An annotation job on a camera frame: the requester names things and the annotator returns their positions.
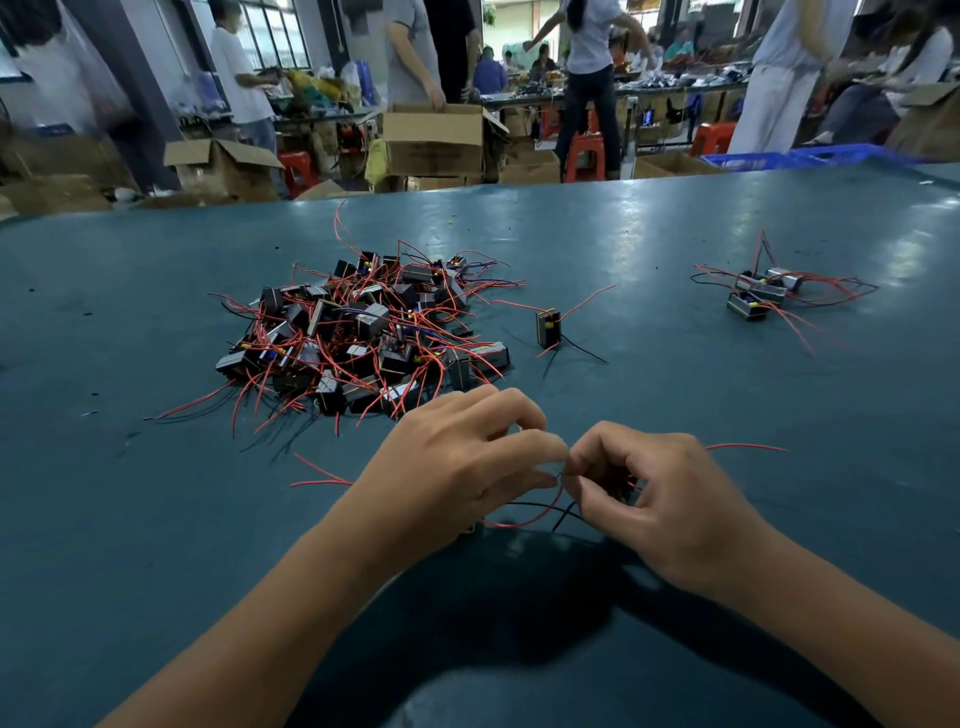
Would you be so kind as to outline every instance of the white shirt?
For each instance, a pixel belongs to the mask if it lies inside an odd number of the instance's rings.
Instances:
[[[566,12],[570,0],[563,0],[561,10]],[[584,11],[584,26],[574,32],[570,29],[570,55],[566,70],[579,75],[595,73],[613,65],[610,55],[610,26],[622,13],[619,0],[588,0]]]
[[[238,75],[255,73],[240,38],[218,25],[210,36],[210,55],[233,112],[233,123],[250,124],[272,119],[274,110],[267,101],[267,94],[260,88],[244,88],[237,83]]]
[[[947,70],[952,56],[953,36],[946,28],[940,28],[924,43],[917,58],[894,76],[891,82],[904,85],[936,84]],[[900,116],[906,114],[906,107],[900,103],[905,95],[898,91],[886,92],[887,101]]]

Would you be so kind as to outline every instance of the cardboard box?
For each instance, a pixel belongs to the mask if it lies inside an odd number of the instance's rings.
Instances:
[[[235,195],[225,195],[217,192],[175,192],[165,197],[148,197],[131,209],[178,209],[181,207],[216,207],[221,205],[236,205],[242,202]]]
[[[480,184],[479,177],[411,177],[407,180],[407,189],[426,192],[433,189],[473,187],[475,184]]]
[[[5,136],[0,159],[9,171],[24,180],[51,175],[87,175],[105,186],[140,190],[108,139],[97,141],[77,134],[34,137],[13,130],[7,130]]]
[[[484,169],[484,134],[506,139],[507,128],[479,106],[393,106],[383,114],[389,174],[412,177],[479,175]]]
[[[885,149],[935,161],[960,159],[960,82],[918,86],[901,103],[906,115]]]
[[[637,157],[634,161],[634,174],[631,180],[655,180],[660,177],[673,177],[672,172],[660,169],[653,164],[647,164],[643,158]]]
[[[270,171],[283,169],[280,160],[266,149],[222,139],[170,142],[163,163],[176,167],[187,192],[236,195],[245,203],[275,202]]]
[[[333,180],[324,180],[320,184],[315,184],[306,192],[303,192],[297,198],[297,202],[310,202],[311,200],[333,200],[342,197],[355,197],[356,195],[369,194],[369,190],[347,192],[343,187]]]
[[[560,160],[552,150],[523,152],[500,162],[500,184],[557,184]]]
[[[702,159],[691,157],[686,152],[663,152],[658,155],[637,157],[636,161],[642,161],[644,164],[658,167],[664,172],[669,172],[674,177],[724,174],[724,170],[720,167],[714,167]]]
[[[87,175],[36,177],[0,187],[20,215],[52,215],[60,212],[107,212],[113,209],[100,185]]]

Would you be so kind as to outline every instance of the box flap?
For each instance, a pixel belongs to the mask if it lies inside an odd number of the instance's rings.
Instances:
[[[181,164],[209,163],[210,141],[211,139],[171,141],[163,152],[163,166],[176,167]]]
[[[260,167],[283,169],[283,162],[266,149],[260,149],[251,144],[241,144],[238,141],[217,139],[216,142],[237,164],[255,164]]]
[[[952,84],[924,84],[914,88],[900,102],[906,107],[932,107],[960,88],[960,82]]]
[[[483,116],[460,112],[391,112],[383,117],[383,138],[388,143],[435,141],[479,147],[483,144]]]

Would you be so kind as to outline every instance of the stool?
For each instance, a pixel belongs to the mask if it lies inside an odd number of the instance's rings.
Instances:
[[[596,161],[593,169],[596,180],[603,182],[607,178],[607,163],[603,154],[603,136],[600,134],[577,134],[570,142],[570,154],[566,158],[566,174],[564,182],[576,182],[577,160],[583,152],[593,152]]]
[[[310,187],[320,183],[310,155],[306,152],[281,152],[276,158],[283,164],[283,178],[291,198],[297,199]]]
[[[733,139],[735,121],[726,121],[719,124],[701,124],[697,135],[693,137],[693,146],[690,147],[690,156],[725,155],[730,149],[730,140]]]
[[[554,138],[560,132],[560,114],[556,109],[540,110],[540,141]]]

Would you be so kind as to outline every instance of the window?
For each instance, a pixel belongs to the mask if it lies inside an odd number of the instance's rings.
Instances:
[[[243,0],[247,22],[237,36],[254,68],[309,68],[293,0]]]

